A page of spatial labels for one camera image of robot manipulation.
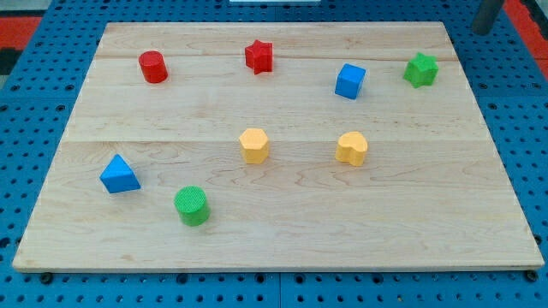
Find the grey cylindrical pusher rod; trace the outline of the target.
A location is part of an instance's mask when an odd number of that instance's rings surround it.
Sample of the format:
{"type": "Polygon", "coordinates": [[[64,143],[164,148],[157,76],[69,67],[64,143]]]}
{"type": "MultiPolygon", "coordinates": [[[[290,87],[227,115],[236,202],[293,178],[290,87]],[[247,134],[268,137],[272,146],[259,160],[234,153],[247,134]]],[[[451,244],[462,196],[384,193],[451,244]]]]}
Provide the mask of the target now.
{"type": "Polygon", "coordinates": [[[482,0],[472,20],[472,33],[487,35],[492,30],[503,4],[504,0],[482,0]]]}

